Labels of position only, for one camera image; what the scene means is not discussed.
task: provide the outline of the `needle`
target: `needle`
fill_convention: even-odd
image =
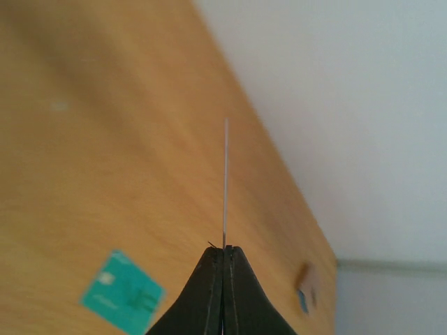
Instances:
[[[228,202],[228,117],[225,118],[225,179],[223,186],[223,249],[226,247],[226,212]]]

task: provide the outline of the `wood grain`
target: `wood grain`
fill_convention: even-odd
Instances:
[[[335,257],[187,1],[0,2],[2,334],[120,334],[79,305],[109,252],[176,299],[229,244],[300,335],[333,334]],[[315,314],[294,280],[318,269]]]

